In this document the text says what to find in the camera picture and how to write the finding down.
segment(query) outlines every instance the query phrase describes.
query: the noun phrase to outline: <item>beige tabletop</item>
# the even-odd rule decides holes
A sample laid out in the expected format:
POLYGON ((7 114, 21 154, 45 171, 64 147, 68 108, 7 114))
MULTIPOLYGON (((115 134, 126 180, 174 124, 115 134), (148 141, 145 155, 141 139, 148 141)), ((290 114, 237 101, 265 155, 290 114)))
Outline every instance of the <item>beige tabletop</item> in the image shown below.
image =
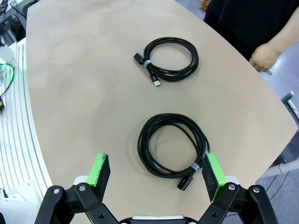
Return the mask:
MULTIPOLYGON (((154 50, 152 61, 185 67, 177 46, 154 50)), ((43 0, 28 11, 27 67, 39 144, 53 184, 68 188, 87 175, 98 152, 109 154, 104 202, 118 218, 184 214, 199 219, 209 206, 201 174, 185 192, 179 180, 150 174, 137 154, 144 123, 164 112, 197 122, 223 172, 245 188, 284 149, 297 127, 273 90, 222 37, 174 0, 43 0), (193 43, 200 65, 188 79, 155 87, 133 55, 152 40, 193 43)), ((157 160, 188 167, 195 150, 174 127, 151 142, 157 160)))

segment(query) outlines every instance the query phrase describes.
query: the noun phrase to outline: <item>person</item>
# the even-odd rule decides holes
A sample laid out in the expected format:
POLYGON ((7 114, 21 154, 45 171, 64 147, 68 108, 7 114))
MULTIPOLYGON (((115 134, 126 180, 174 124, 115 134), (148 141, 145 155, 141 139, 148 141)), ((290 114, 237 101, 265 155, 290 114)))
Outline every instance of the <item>person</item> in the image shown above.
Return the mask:
POLYGON ((257 71, 299 40, 299 0, 199 0, 204 21, 257 71))

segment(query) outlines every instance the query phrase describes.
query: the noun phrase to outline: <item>screw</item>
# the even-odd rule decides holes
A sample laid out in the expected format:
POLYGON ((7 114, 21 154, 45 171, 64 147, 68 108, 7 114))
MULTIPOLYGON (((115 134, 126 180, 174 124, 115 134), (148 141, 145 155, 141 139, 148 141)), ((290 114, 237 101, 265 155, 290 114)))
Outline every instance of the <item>screw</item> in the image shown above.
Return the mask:
POLYGON ((260 192, 260 189, 258 187, 254 187, 253 192, 258 193, 258 192, 260 192))
POLYGON ((235 189, 235 185, 233 185, 232 183, 228 186, 228 189, 230 190, 234 190, 235 189))
POLYGON ((85 190, 85 186, 84 185, 81 185, 80 187, 79 187, 79 191, 84 191, 85 190))

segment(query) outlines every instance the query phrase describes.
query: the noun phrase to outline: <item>white ribbed board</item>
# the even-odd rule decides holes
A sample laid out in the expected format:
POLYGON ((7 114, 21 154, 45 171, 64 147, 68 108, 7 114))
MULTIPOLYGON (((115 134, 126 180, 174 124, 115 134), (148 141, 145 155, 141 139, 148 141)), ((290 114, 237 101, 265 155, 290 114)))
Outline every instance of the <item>white ribbed board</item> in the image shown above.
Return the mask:
MULTIPOLYGON (((3 97, 0 113, 0 188, 6 191, 32 180, 41 197, 52 185, 38 144, 30 106, 26 39, 10 46, 14 50, 15 77, 3 97)), ((0 92, 10 81, 12 70, 0 73, 0 92)))

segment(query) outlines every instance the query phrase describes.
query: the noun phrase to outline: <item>green tape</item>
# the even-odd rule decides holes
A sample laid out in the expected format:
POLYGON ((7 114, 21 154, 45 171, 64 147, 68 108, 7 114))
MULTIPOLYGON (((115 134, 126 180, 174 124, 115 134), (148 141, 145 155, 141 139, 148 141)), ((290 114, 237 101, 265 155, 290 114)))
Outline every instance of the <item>green tape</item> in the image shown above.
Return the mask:
POLYGON ((208 153, 208 154, 206 154, 206 156, 208 157, 208 159, 210 161, 211 167, 212 167, 213 172, 215 174, 215 177, 218 181, 218 187, 217 187, 217 190, 215 192, 214 198, 212 200, 212 202, 213 202, 215 200, 216 196, 217 196, 217 193, 218 193, 219 189, 227 183, 227 180, 226 180, 225 175, 223 174, 223 172, 221 170, 221 167, 219 165, 219 162, 216 159, 215 154, 214 153, 208 153))
POLYGON ((103 163, 105 161, 105 159, 107 158, 107 154, 106 153, 99 153, 94 164, 93 164, 93 168, 90 171, 90 174, 87 178, 87 180, 85 181, 86 183, 89 184, 89 186, 91 188, 94 188, 94 186, 97 184, 98 181, 98 177, 100 175, 100 171, 102 169, 103 163))

